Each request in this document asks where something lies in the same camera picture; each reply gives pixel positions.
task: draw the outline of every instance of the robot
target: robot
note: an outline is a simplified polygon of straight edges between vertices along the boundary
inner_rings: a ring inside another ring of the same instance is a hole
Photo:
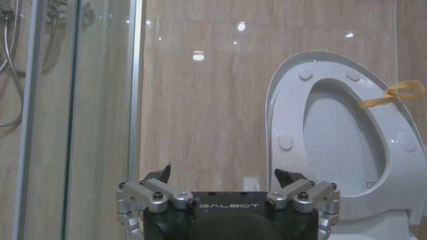
[[[118,221],[131,240],[326,240],[339,221],[340,190],[275,170],[278,192],[182,191],[171,165],[116,191]]]

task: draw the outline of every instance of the glass shower door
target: glass shower door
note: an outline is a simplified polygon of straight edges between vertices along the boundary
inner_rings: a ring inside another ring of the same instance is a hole
[[[138,180],[130,132],[143,3],[32,1],[14,240],[126,236],[115,192],[119,182]]]

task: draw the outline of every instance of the orange rubber band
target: orange rubber band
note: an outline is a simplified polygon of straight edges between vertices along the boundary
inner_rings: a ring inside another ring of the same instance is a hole
[[[411,89],[414,92],[399,92],[399,89]],[[390,103],[397,98],[417,99],[426,94],[426,87],[421,81],[401,81],[390,86],[385,91],[385,97],[372,98],[359,102],[360,108],[370,108],[381,104]]]

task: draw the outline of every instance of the wall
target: wall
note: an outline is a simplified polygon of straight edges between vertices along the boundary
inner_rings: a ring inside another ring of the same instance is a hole
[[[252,177],[267,189],[264,102],[292,54],[331,51],[398,80],[394,0],[147,0],[146,19],[140,176],[171,162],[184,190]]]
[[[399,80],[419,80],[427,86],[427,2],[422,0],[398,1],[398,64]],[[427,143],[427,96],[418,100],[405,100],[413,114],[423,142]],[[421,226],[414,227],[421,240],[427,239],[427,217]]]

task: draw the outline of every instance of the toilet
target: toilet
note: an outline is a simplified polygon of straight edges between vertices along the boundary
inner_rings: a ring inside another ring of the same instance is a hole
[[[278,68],[266,99],[270,191],[275,169],[338,184],[332,240],[417,239],[410,225],[427,214],[427,156],[399,99],[368,108],[387,85],[359,64],[323,51],[303,52]]]

